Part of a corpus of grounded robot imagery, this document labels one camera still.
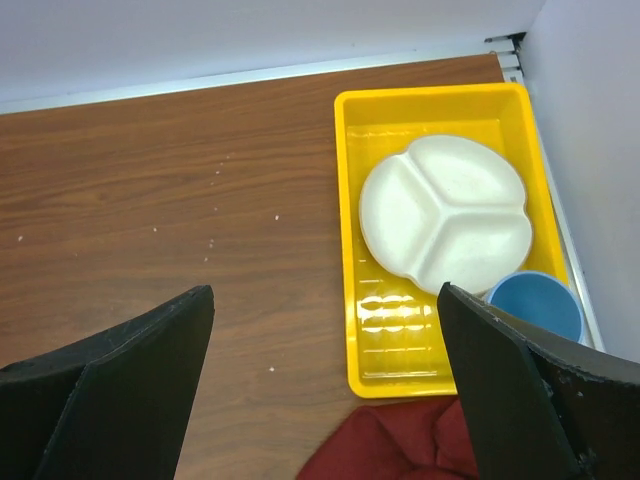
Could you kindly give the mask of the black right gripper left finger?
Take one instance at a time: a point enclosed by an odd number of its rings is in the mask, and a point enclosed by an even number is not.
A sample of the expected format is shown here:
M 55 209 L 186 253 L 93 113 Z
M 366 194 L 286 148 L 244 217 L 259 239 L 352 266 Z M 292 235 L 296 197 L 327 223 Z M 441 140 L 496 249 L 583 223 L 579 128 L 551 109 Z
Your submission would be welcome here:
M 1 370 L 4 479 L 171 479 L 214 321 L 196 286 Z

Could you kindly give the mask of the dark red cloth napkin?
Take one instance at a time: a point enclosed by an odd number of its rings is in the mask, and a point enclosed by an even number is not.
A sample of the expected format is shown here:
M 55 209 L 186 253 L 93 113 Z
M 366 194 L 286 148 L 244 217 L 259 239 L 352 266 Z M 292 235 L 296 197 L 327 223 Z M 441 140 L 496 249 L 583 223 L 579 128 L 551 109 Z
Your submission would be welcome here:
M 477 479 L 456 397 L 361 406 L 316 450 L 299 479 Z

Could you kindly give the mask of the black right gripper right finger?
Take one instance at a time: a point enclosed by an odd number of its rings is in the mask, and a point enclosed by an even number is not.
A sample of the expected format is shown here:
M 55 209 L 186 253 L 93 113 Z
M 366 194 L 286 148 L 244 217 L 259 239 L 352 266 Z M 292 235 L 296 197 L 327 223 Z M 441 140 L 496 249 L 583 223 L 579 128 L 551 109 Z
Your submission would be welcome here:
M 480 478 L 638 478 L 637 363 L 450 283 L 437 309 Z

